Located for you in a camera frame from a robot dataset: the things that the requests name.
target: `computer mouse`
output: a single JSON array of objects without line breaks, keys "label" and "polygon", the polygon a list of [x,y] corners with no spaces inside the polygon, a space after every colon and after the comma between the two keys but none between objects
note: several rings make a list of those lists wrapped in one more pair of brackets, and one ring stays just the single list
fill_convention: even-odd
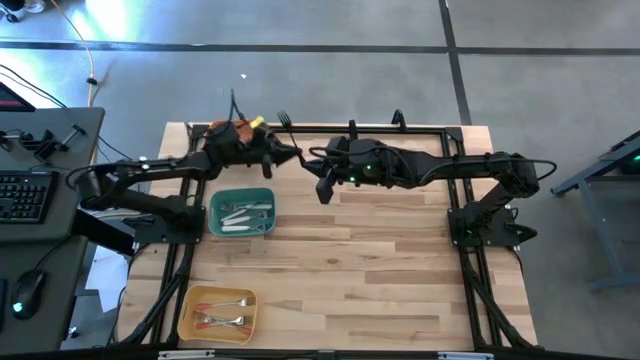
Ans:
[{"label": "computer mouse", "polygon": [[18,278],[11,293],[11,313],[16,319],[26,320],[38,312],[46,273],[29,270]]}]

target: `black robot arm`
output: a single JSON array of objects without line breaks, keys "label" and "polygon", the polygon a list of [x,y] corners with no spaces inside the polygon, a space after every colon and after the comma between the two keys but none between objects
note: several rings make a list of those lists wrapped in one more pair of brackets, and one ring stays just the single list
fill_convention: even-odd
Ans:
[{"label": "black robot arm", "polygon": [[353,136],[334,137],[327,147],[310,148],[309,152],[320,159],[302,166],[320,178],[316,193],[323,204],[330,202],[336,183],[412,189],[442,179],[498,180],[480,201],[470,202],[463,209],[450,209],[452,241],[461,246],[517,246],[534,237],[536,231],[516,225],[505,205],[514,198],[537,193],[540,187],[534,163],[551,163],[505,152],[437,157]]},{"label": "black robot arm", "polygon": [[[333,185],[343,182],[411,189],[433,180],[495,178],[503,187],[500,194],[495,194],[500,202],[529,197],[539,190],[532,161],[519,154],[436,157],[388,146],[374,139],[350,140],[346,136],[331,139],[326,148],[309,150],[321,159],[307,161],[303,167],[320,178],[316,190],[323,204],[330,201]],[[511,199],[497,196],[507,195],[505,191]]]},{"label": "black robot arm", "polygon": [[188,229],[193,226],[198,209],[187,205],[184,196],[161,198],[134,190],[134,184],[146,181],[188,178],[214,180],[224,167],[259,164],[263,175],[270,178],[271,167],[281,165],[298,156],[300,150],[282,144],[266,124],[252,130],[249,141],[240,141],[235,126],[219,126],[211,132],[202,151],[181,158],[159,160],[119,161],[74,170],[73,185],[85,209],[105,210],[120,207],[161,217],[172,227]]}]

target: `black desk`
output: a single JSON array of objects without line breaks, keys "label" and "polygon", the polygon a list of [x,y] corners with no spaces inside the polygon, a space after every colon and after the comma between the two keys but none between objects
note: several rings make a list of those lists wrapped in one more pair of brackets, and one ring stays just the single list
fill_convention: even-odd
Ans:
[{"label": "black desk", "polygon": [[[40,137],[44,129],[49,129],[56,138],[64,139],[72,130],[70,125],[78,124],[87,135],[74,137],[69,143],[68,152],[55,153],[49,158],[53,165],[73,169],[90,163],[103,118],[102,108],[42,109],[31,114],[2,112],[0,129],[6,131],[17,128],[31,132],[34,138]],[[37,164],[32,153],[18,146],[14,146],[10,153],[0,151],[2,170],[27,170]],[[64,177],[66,172],[58,171]],[[0,278],[9,281],[9,292],[20,274],[33,268],[57,241],[69,235],[76,207],[75,192],[60,182],[44,224],[0,225],[0,238],[11,240],[10,243],[0,241]],[[48,273],[48,278],[40,310],[31,319],[16,320],[8,306],[3,309],[0,354],[59,349],[67,332],[86,247],[85,237],[73,237],[43,263],[42,269]]]}]

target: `cable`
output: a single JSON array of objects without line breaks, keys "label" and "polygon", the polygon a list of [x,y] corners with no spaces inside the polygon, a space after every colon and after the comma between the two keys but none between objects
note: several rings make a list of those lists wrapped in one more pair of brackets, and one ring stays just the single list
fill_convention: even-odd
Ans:
[{"label": "cable", "polygon": [[[329,160],[329,159],[341,159],[341,157],[337,157],[337,156],[331,156],[329,155],[329,153],[333,152],[333,153],[338,153],[341,155],[347,155],[347,156],[355,156],[355,155],[364,155],[376,150],[385,150],[385,151],[389,151],[391,153],[393,153],[396,158],[402,163],[402,165],[404,166],[405,170],[407,171],[407,173],[409,174],[409,178],[411,179],[411,182],[413,183],[416,180],[416,175],[413,173],[413,170],[411,169],[411,167],[409,166],[409,163],[407,163],[407,160],[400,155],[400,152],[390,146],[374,146],[368,150],[364,150],[364,151],[360,151],[357,153],[352,153],[352,152],[348,152],[348,151],[343,151],[343,150],[336,150],[336,149],[328,149],[328,148],[323,148],[323,147],[310,147],[309,148],[309,154],[320,158],[320,159],[325,159],[325,160]],[[327,155],[321,155],[318,154],[316,151],[324,151]]]},{"label": "cable", "polygon": [[115,152],[117,152],[118,154],[124,156],[127,160],[133,160],[132,158],[130,158],[129,156],[127,156],[126,154],[124,154],[122,151],[114,148],[113,146],[111,146],[111,144],[109,144],[105,139],[102,138],[102,136],[98,135],[98,139],[100,139],[100,141],[102,141],[105,145],[107,145],[107,147]]},{"label": "cable", "polygon": [[40,258],[40,260],[38,261],[38,263],[36,264],[36,266],[33,267],[33,270],[36,270],[40,267],[40,265],[42,265],[42,263],[49,257],[51,256],[51,254],[53,254],[56,250],[60,249],[60,247],[62,245],[64,245],[69,239],[71,239],[71,236],[67,237],[66,239],[60,241],[59,243],[57,243],[54,247],[52,247],[49,251],[47,251],[46,254],[44,254],[44,256],[42,258]]},{"label": "cable", "polygon": [[[233,89],[231,89],[231,106],[229,108],[229,117],[227,118],[227,124],[224,127],[224,130],[222,131],[222,133],[225,133],[228,129],[229,126],[232,123],[232,119],[233,119],[233,111],[235,110],[236,114],[238,115],[238,118],[240,118],[240,120],[244,121],[244,123],[240,126],[238,126],[236,129],[239,129],[241,127],[243,127],[244,125],[249,124],[249,121],[247,121],[247,119],[245,118],[244,114],[242,113],[242,111],[240,111],[238,109],[238,104],[236,103],[236,95],[233,91]],[[202,134],[203,138],[206,138],[208,140],[210,139],[214,139],[217,135],[213,135],[213,136],[208,136],[207,133],[205,132],[204,134]]]},{"label": "cable", "polygon": [[[127,278],[129,277],[129,273],[131,272],[131,267],[133,266],[133,262],[136,260],[138,255],[142,253],[142,250],[144,250],[144,248],[146,248],[147,246],[149,246],[149,244],[140,244],[138,251],[136,251],[136,253],[133,254],[133,256],[131,257],[131,260],[129,261],[129,268],[127,270]],[[114,321],[113,327],[111,328],[111,332],[109,333],[109,337],[107,338],[107,346],[111,344],[113,341],[115,341],[116,326],[118,325],[118,318],[120,317],[120,308],[122,307],[122,300],[124,300],[123,295],[126,288],[127,286],[125,285],[122,288],[122,290],[120,290],[120,295],[118,296],[118,306],[116,308],[116,320]]]},{"label": "cable", "polygon": [[20,86],[24,87],[25,89],[32,91],[34,94],[36,94],[36,95],[38,95],[38,96],[40,96],[40,97],[42,97],[42,98],[44,98],[44,99],[47,99],[47,100],[51,101],[54,105],[56,105],[56,106],[60,106],[60,104],[58,104],[57,102],[55,102],[52,98],[47,97],[46,95],[44,95],[44,94],[41,94],[41,93],[37,92],[37,91],[36,91],[36,89],[34,89],[34,88],[30,87],[29,85],[27,85],[27,84],[23,84],[23,83],[19,82],[18,80],[16,80],[16,79],[12,78],[11,76],[9,76],[9,75],[7,75],[7,74],[5,74],[5,73],[0,73],[0,75],[2,75],[2,76],[4,76],[4,77],[6,77],[7,79],[9,79],[9,80],[13,81],[14,83],[16,83],[16,84],[18,84],[18,85],[20,85]]},{"label": "cable", "polygon": [[558,169],[558,165],[556,163],[554,163],[551,160],[540,160],[540,159],[520,159],[520,158],[516,158],[516,159],[495,159],[495,160],[474,160],[474,161],[461,161],[461,162],[457,162],[457,163],[446,163],[446,164],[440,164],[437,166],[434,166],[433,168],[431,168],[431,170],[427,171],[426,174],[424,174],[424,176],[422,177],[422,179],[420,179],[420,182],[418,183],[419,186],[424,186],[428,183],[428,178],[429,176],[431,176],[434,172],[449,167],[449,166],[456,166],[456,165],[462,165],[462,164],[475,164],[475,165],[482,165],[482,164],[493,164],[493,163],[499,163],[499,162],[531,162],[531,163],[539,163],[539,164],[549,164],[552,166],[551,170],[549,172],[547,172],[546,174],[542,175],[541,177],[538,178],[538,181],[543,180],[545,178],[547,178],[548,176],[550,176],[551,174],[553,174],[556,169]]},{"label": "cable", "polygon": [[111,162],[111,159],[109,159],[109,157],[107,156],[107,154],[104,153],[104,151],[102,151],[102,149],[100,149],[100,144],[96,144],[96,148],[98,148],[98,152],[100,154],[102,154],[102,156],[104,156],[104,158],[108,161]]},{"label": "cable", "polygon": [[[55,103],[56,105],[58,105],[58,106],[60,106],[60,107],[62,107],[62,108],[66,108],[66,105],[64,105],[60,100],[56,99],[53,95],[51,95],[51,94],[49,94],[48,92],[46,92],[46,91],[42,90],[41,88],[39,88],[39,87],[37,87],[37,86],[33,85],[32,83],[30,83],[28,80],[26,80],[25,78],[23,78],[22,76],[20,76],[17,72],[13,71],[13,70],[12,70],[11,68],[9,68],[8,66],[0,64],[0,67],[1,67],[1,68],[3,68],[3,69],[5,69],[5,70],[7,70],[7,71],[9,71],[9,72],[10,72],[10,73],[12,73],[13,75],[15,75],[18,79],[22,80],[23,82],[25,82],[25,83],[27,83],[29,86],[31,86],[31,88],[32,88],[31,90],[32,90],[32,91],[34,91],[36,94],[40,95],[41,97],[43,97],[43,98],[45,98],[45,99],[47,99],[47,100],[49,100],[49,101],[52,101],[53,103]],[[4,76],[8,77],[9,79],[13,80],[13,81],[14,81],[14,82],[16,82],[17,84],[20,84],[20,83],[18,83],[17,81],[15,81],[14,79],[12,79],[10,76],[8,76],[8,75],[6,75],[6,74],[2,74],[2,75],[4,75]]]},{"label": "cable", "polygon": [[85,50],[87,50],[87,55],[89,55],[89,63],[91,65],[91,72],[89,74],[89,78],[87,78],[87,82],[89,83],[89,99],[87,100],[87,103],[88,103],[89,107],[91,107],[91,106],[93,106],[93,85],[98,85],[98,82],[96,81],[95,74],[94,74],[95,66],[94,66],[94,63],[93,63],[93,55],[91,54],[91,51],[89,50],[89,46],[87,46],[87,42],[84,40],[84,37],[82,37],[82,34],[78,30],[78,28],[76,28],[76,26],[73,25],[73,22],[71,22],[71,20],[67,17],[67,15],[65,15],[64,11],[62,11],[62,9],[60,8],[60,6],[56,2],[56,0],[51,0],[51,3],[53,4],[53,6],[56,7],[58,12],[60,12],[60,15],[64,16],[64,18],[67,20],[69,25],[71,25],[73,30],[75,30],[76,34],[78,34],[78,37],[80,38],[80,40],[82,40],[82,45],[84,45]]}]

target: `metal stand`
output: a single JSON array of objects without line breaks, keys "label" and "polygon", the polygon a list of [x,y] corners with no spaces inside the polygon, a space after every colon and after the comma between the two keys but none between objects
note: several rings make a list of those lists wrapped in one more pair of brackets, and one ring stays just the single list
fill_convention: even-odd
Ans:
[{"label": "metal stand", "polygon": [[593,195],[593,190],[591,189],[591,184],[594,182],[638,181],[637,176],[604,176],[621,164],[631,161],[638,155],[640,155],[640,131],[614,145],[612,151],[601,157],[595,164],[551,189],[551,193],[556,197],[561,197],[572,189],[580,190],[580,194],[589,211],[591,221],[596,228],[598,241],[611,264],[614,273],[613,276],[592,282],[590,285],[592,291],[640,286],[640,273],[625,272],[621,259],[623,254],[619,254],[613,246],[606,218],[598,207],[595,196]]}]

